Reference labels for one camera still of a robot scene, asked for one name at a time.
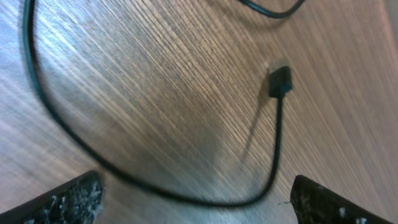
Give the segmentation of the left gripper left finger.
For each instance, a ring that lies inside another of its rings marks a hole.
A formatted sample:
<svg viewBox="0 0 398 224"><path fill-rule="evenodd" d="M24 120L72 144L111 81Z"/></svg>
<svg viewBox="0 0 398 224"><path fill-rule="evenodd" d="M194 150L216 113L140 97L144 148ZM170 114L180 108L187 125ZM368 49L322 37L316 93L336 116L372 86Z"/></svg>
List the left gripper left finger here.
<svg viewBox="0 0 398 224"><path fill-rule="evenodd" d="M1 224L93 223L102 210L99 173L84 174L1 214Z"/></svg>

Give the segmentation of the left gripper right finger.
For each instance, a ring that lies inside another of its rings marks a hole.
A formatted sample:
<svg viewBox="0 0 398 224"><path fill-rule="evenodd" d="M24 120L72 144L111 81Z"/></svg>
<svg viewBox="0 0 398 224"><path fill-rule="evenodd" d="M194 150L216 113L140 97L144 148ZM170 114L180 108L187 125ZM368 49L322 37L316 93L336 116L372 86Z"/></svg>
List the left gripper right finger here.
<svg viewBox="0 0 398 224"><path fill-rule="evenodd" d="M298 224L392 224L304 175L295 177L290 202Z"/></svg>

